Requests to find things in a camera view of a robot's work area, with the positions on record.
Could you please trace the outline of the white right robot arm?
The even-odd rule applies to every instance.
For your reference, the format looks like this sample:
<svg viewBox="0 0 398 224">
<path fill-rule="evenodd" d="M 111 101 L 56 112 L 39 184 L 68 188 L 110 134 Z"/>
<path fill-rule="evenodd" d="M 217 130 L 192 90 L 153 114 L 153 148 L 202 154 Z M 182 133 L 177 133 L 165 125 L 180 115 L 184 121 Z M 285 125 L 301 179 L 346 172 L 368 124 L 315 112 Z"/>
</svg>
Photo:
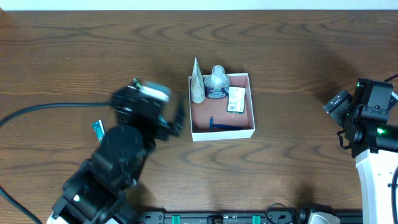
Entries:
<svg viewBox="0 0 398 224">
<path fill-rule="evenodd" d="M 323 107 L 355 159 L 364 223 L 397 223 L 397 126 L 387 122 L 396 104 L 388 80 L 360 78 L 353 94 L 342 90 Z"/>
</svg>

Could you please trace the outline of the clear foam soap pump bottle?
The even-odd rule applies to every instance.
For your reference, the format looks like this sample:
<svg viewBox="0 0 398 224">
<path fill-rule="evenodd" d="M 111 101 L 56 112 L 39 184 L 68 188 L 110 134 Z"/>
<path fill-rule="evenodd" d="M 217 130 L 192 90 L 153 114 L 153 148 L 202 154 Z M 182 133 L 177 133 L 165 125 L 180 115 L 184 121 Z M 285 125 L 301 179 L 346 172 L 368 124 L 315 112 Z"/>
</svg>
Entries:
<svg viewBox="0 0 398 224">
<path fill-rule="evenodd" d="M 228 95 L 229 76 L 221 65 L 215 65 L 211 75 L 205 77 L 205 96 L 209 99 L 221 99 Z"/>
</svg>

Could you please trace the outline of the blue disposable razor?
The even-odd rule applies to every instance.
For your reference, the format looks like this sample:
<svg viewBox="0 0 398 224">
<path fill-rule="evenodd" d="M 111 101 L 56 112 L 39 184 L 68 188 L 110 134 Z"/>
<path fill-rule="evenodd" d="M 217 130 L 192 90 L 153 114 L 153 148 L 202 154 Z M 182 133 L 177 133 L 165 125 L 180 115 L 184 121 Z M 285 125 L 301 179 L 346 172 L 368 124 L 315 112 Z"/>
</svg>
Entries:
<svg viewBox="0 0 398 224">
<path fill-rule="evenodd" d="M 230 130 L 230 131 L 240 131 L 243 130 L 244 128 L 239 127 L 239 126 L 233 126 L 233 125 L 228 125 L 228 124 L 215 124 L 214 123 L 214 117 L 211 116 L 209 120 L 209 130 L 214 131 L 215 129 L 225 129 L 225 130 Z"/>
</svg>

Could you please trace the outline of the teal small packet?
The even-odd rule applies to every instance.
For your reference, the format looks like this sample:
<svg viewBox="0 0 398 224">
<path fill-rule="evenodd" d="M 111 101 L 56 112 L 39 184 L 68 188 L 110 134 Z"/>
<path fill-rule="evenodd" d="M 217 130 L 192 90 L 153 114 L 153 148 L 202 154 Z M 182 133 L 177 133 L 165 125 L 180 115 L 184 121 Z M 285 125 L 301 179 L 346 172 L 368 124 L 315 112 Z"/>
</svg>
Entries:
<svg viewBox="0 0 398 224">
<path fill-rule="evenodd" d="M 105 129 L 104 129 L 104 124 L 103 124 L 103 120 L 97 120 L 95 121 L 92 125 L 93 131 L 96 134 L 96 137 L 99 141 L 99 143 L 102 142 L 104 136 L 105 136 Z"/>
</svg>

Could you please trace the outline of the green white toothbrush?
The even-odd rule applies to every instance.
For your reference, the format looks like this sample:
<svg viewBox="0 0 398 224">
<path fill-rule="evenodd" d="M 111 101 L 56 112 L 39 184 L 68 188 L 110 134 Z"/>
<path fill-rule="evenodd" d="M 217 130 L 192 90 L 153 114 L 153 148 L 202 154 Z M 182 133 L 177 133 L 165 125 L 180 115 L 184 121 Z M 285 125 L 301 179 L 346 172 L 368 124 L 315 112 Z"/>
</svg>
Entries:
<svg viewBox="0 0 398 224">
<path fill-rule="evenodd" d="M 140 81 L 136 78 L 133 79 L 133 87 L 138 89 L 142 88 Z"/>
</svg>

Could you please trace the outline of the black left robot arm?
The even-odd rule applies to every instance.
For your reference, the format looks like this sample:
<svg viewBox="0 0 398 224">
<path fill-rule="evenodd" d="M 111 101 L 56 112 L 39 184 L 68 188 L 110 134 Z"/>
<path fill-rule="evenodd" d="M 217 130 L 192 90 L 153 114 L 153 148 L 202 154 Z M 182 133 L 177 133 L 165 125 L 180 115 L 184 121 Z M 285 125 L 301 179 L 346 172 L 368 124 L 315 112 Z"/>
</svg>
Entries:
<svg viewBox="0 0 398 224">
<path fill-rule="evenodd" d="M 169 97 L 164 86 L 128 85 L 113 93 L 110 105 L 117 125 L 65 182 L 48 223 L 138 223 L 126 190 L 137 187 L 156 140 L 179 136 L 186 117 L 181 96 L 173 121 L 164 119 Z"/>
</svg>

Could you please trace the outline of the green Dettol soap box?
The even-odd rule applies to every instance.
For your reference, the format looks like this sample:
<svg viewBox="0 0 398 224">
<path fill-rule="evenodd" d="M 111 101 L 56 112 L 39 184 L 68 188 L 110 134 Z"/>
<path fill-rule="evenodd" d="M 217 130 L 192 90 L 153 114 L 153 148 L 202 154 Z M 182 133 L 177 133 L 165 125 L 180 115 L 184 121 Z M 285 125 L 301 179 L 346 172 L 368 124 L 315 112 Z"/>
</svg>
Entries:
<svg viewBox="0 0 398 224">
<path fill-rule="evenodd" d="M 246 89 L 243 87 L 230 86 L 228 88 L 228 113 L 244 113 Z"/>
</svg>

